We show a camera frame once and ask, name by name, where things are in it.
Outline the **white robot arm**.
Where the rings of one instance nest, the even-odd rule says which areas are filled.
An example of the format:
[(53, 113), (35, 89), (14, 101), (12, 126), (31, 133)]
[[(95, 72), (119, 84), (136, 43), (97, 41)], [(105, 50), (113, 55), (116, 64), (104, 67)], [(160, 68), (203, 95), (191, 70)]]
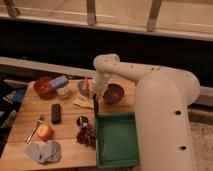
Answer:
[(95, 92), (111, 75), (136, 84), (134, 112), (141, 171), (196, 171), (187, 107), (200, 94), (197, 77), (185, 70), (122, 62), (116, 54), (93, 61)]

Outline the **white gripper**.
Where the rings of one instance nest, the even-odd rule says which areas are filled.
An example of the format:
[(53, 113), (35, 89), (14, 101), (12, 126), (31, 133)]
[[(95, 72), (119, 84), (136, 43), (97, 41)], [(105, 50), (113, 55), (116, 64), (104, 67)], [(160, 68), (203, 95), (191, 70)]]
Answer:
[(110, 79), (110, 75), (107, 73), (101, 73), (99, 71), (96, 71), (93, 77), (93, 89), (94, 89), (94, 96), (93, 96), (93, 102), (94, 102), (94, 114), (95, 117), (99, 114), (99, 103), (97, 100), (97, 96), (102, 96), (106, 89), (108, 88), (108, 81)]

